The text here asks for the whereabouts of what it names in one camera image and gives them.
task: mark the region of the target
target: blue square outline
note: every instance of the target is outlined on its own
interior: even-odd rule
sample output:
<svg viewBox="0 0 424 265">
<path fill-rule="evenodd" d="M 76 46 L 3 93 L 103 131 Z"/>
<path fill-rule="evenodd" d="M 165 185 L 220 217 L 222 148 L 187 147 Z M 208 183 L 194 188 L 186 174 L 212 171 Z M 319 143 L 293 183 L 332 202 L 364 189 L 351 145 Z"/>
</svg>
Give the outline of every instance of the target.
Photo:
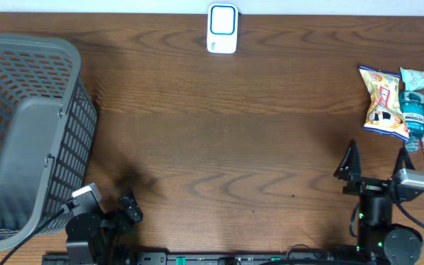
<svg viewBox="0 0 424 265">
<path fill-rule="evenodd" d="M 216 8 L 216 7 L 227 7 L 227 8 L 231 8 L 231 9 L 233 9 L 233 30 L 232 30 L 232 32 L 231 33 L 215 33 L 213 30 L 212 30 L 212 18 L 213 18 L 213 9 L 214 8 Z M 214 34 L 214 35 L 232 35 L 233 33 L 235 33 L 235 17 L 236 17 L 236 11 L 235 11 L 235 8 L 233 8 L 233 7 L 231 7 L 231 6 L 222 6 L 222 5 L 216 5 L 216 6 L 213 6 L 212 8 L 211 8 L 211 33 L 212 34 Z"/>
</svg>

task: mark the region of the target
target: brown wooden surface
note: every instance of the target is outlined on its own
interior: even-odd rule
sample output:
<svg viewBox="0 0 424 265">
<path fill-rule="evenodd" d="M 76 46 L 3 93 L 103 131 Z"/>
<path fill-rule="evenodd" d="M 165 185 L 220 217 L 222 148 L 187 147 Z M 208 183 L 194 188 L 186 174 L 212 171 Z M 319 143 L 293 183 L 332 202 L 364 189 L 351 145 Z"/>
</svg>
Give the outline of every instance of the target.
<svg viewBox="0 0 424 265">
<path fill-rule="evenodd" d="M 364 175 L 388 178 L 402 146 L 362 132 L 370 99 L 357 67 L 424 69 L 424 18 L 240 19 L 232 55 L 207 52 L 205 15 L 1 13 L 0 32 L 79 49 L 101 108 L 87 182 L 106 208 L 133 187 L 145 214 L 126 242 L 214 252 L 354 244 L 357 198 L 333 171 L 355 138 Z M 412 158 L 424 171 L 422 153 Z M 424 222 L 424 194 L 406 208 Z M 65 239 L 36 237 L 9 264 L 39 264 Z"/>
</svg>

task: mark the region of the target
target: basket bottom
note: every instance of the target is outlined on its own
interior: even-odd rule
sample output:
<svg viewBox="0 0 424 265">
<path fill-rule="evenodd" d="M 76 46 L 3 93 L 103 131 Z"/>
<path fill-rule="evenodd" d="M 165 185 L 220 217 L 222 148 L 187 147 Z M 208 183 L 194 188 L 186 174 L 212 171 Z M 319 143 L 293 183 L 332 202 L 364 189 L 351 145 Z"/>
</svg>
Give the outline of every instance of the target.
<svg viewBox="0 0 424 265">
<path fill-rule="evenodd" d="M 17 106 L 0 155 L 0 228 L 20 230 L 32 215 L 61 107 L 35 97 Z"/>
</svg>

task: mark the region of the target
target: basket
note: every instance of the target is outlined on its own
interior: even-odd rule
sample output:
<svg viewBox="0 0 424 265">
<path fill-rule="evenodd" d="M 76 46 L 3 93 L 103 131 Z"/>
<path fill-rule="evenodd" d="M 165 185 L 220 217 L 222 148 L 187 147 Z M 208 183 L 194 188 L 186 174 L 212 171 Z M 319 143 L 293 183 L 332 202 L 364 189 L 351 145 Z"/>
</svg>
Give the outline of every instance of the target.
<svg viewBox="0 0 424 265">
<path fill-rule="evenodd" d="M 0 251 L 14 247 L 80 188 L 96 111 L 69 42 L 0 34 Z M 63 214 L 41 233 L 60 232 Z"/>
</svg>

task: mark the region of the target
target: light blue wrapper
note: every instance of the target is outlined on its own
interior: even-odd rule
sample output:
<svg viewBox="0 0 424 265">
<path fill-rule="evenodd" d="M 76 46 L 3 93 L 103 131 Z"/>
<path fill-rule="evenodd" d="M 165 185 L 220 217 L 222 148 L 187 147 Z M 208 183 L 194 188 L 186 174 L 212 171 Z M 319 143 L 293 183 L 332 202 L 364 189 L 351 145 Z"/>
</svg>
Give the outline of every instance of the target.
<svg viewBox="0 0 424 265">
<path fill-rule="evenodd" d="M 400 67 L 400 72 L 405 83 L 405 91 L 424 89 L 424 71 L 406 70 Z"/>
</svg>

